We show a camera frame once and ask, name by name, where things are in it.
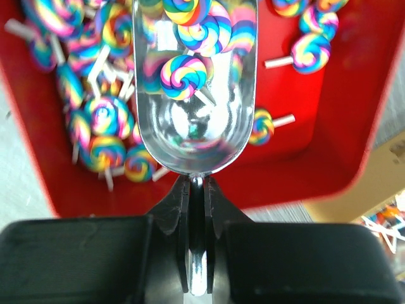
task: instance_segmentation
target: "gray table surface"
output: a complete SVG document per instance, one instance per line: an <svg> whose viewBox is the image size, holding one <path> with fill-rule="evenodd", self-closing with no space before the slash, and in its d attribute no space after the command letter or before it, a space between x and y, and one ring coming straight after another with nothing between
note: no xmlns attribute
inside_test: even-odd
<svg viewBox="0 0 405 304"><path fill-rule="evenodd" d="M405 57L402 57L375 145L378 146L405 129ZM0 83L0 230L16 220L52 217L44 195L21 142L13 119L7 119L9 106ZM299 204L246 210L248 216L263 222L310 222ZM186 296L186 303L211 303L209 296Z"/></svg>

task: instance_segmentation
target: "metal scoop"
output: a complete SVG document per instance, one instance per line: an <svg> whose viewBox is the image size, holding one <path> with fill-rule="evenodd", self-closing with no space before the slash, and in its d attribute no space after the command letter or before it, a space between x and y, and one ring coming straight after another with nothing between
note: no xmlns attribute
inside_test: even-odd
<svg viewBox="0 0 405 304"><path fill-rule="evenodd" d="M257 33L257 2L246 2L256 10ZM238 5L230 0L221 4L226 8ZM162 166L188 175L192 190L198 193L203 188L204 177L231 164L242 153L251 134L256 92L257 35L253 48L242 57L243 70L240 79L237 77L238 81L234 81L235 70L232 69L236 64L233 60L238 56L235 50L211 57L213 77L206 82L201 93L212 104L203 103L196 96L175 101L164 94L147 94L142 84L142 69L149 52L178 51L178 54L186 54L187 50L176 38L173 31L176 25L165 13L149 19L151 24L148 28L154 29L154 32L147 34L142 26L142 14L139 1L134 0L136 104L140 135L148 152ZM201 206L190 206L190 216L195 218L189 220L201 220L203 215L200 211ZM196 227L191 233L203 233L199 230L201 228ZM199 295L205 292L204 280L206 286L206 258L202 241L193 244L190 239L190 252L189 288L192 294Z"/></svg>

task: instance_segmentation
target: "red container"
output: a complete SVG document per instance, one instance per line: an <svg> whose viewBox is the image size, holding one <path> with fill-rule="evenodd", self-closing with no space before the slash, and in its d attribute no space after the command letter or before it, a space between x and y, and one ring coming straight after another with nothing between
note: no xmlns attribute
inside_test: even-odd
<svg viewBox="0 0 405 304"><path fill-rule="evenodd" d="M270 143L248 146L215 175L239 208L326 196L343 190L367 159L404 37L404 0L350 0L338 12L339 32L326 68L301 75L291 66L266 70L264 60L286 56L300 36L297 18L282 18L271 1L259 3L258 106L297 121L276 129ZM16 0L0 11L0 64L13 116L50 205L60 217L141 214L171 188L175 174L156 183L104 181L71 164L54 74L30 61L24 41L4 32L23 20Z"/></svg>

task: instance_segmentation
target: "red bin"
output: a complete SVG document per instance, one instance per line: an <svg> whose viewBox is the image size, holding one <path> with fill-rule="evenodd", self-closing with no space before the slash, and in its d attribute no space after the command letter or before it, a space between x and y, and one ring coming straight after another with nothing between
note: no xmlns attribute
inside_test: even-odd
<svg viewBox="0 0 405 304"><path fill-rule="evenodd" d="M138 215L171 188L176 175L153 183L105 182L72 165L54 74L33 66L26 43L4 31L23 21L19 1L0 11L0 70L20 132L49 205L60 217ZM239 208L326 196L342 191L367 160L404 39L404 0L350 0L338 12L339 31L324 69L301 75L291 66L266 70L264 60L287 56L299 38L298 18L278 16L259 2L256 106L296 122L277 128L264 146L249 146L215 174Z"/></svg>

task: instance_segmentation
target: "brown cardboard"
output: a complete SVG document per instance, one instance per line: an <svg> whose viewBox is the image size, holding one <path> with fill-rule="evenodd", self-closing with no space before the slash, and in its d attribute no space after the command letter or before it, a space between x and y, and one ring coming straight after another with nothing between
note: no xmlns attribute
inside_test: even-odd
<svg viewBox="0 0 405 304"><path fill-rule="evenodd" d="M344 193L303 201L315 222L347 223L391 202L405 188L405 131L371 152L364 174Z"/></svg>

